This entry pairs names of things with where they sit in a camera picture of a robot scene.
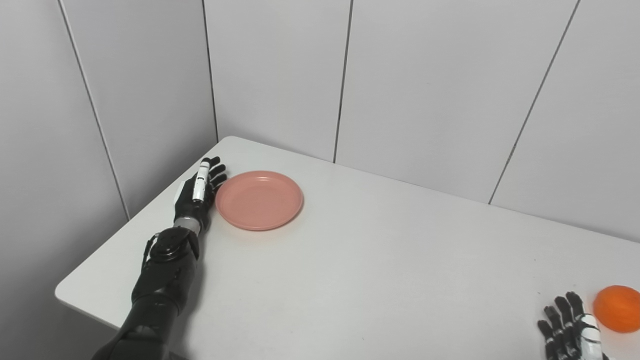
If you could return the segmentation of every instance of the robotic arm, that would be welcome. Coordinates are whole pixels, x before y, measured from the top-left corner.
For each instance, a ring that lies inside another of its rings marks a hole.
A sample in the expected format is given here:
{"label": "robotic arm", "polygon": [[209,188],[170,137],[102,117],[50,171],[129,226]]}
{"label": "robotic arm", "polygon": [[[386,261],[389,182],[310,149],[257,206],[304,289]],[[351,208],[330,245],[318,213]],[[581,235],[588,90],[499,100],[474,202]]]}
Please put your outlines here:
{"label": "robotic arm", "polygon": [[220,158],[204,158],[175,203],[173,227],[155,234],[144,251],[131,293],[132,307],[118,334],[93,360],[165,360],[173,322],[187,303],[200,257],[198,235],[209,226],[209,210],[227,179]]}

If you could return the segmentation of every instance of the robot finger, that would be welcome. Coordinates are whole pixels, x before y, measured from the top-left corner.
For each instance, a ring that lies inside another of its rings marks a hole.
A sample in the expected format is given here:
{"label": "robot finger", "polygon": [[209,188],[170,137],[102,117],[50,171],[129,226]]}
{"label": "robot finger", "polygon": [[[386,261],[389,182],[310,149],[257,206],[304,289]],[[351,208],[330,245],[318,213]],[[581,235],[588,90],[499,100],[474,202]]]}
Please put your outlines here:
{"label": "robot finger", "polygon": [[560,349],[557,348],[554,341],[554,331],[548,322],[544,320],[538,321],[538,328],[542,335],[545,337],[545,356],[547,360],[559,360]]}

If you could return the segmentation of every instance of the white table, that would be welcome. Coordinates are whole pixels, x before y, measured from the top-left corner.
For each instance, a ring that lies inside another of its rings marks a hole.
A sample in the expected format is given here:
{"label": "white table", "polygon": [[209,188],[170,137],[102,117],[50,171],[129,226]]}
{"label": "white table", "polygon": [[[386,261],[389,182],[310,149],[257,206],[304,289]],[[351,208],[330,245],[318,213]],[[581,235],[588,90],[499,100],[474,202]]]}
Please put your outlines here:
{"label": "white table", "polygon": [[[305,205],[290,224],[249,232],[213,214],[172,350],[204,359],[543,359],[536,321],[556,295],[590,303],[611,284],[640,289],[640,244],[225,138],[230,176],[288,175]],[[113,327],[131,307],[146,241],[169,227],[185,174],[56,289]],[[640,358],[640,333],[602,329],[605,351]]]}

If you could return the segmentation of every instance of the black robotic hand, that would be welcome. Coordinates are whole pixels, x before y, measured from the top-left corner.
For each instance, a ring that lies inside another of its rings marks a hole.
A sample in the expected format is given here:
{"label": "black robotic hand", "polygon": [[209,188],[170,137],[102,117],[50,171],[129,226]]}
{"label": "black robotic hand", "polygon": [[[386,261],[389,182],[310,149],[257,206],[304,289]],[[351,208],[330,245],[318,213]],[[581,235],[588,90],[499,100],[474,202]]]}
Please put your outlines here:
{"label": "black robotic hand", "polygon": [[226,166],[220,158],[204,158],[198,172],[184,182],[180,195],[175,202],[175,222],[179,218],[194,219],[200,224],[200,231],[209,227],[209,210],[213,205],[216,192],[227,180],[223,174]]}
{"label": "black robotic hand", "polygon": [[547,360],[609,360],[602,353],[598,323],[593,315],[584,313],[582,299],[570,291],[554,302],[560,313],[553,306],[545,307],[551,324],[538,321],[546,341]]}
{"label": "black robotic hand", "polygon": [[187,304],[198,267],[198,236],[209,226],[209,210],[227,179],[225,170],[219,157],[204,158],[198,172],[182,185],[173,227],[147,242],[127,318],[93,360],[167,359],[173,322]]}

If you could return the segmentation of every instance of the orange ball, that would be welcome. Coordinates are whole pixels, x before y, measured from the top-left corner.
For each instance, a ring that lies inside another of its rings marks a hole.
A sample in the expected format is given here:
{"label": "orange ball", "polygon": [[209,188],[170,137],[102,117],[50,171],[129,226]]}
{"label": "orange ball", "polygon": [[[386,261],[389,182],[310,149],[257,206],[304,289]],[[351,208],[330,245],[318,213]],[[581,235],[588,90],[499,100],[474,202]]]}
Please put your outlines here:
{"label": "orange ball", "polygon": [[640,329],[640,293],[627,286],[608,286],[593,301],[593,314],[613,331],[634,332]]}

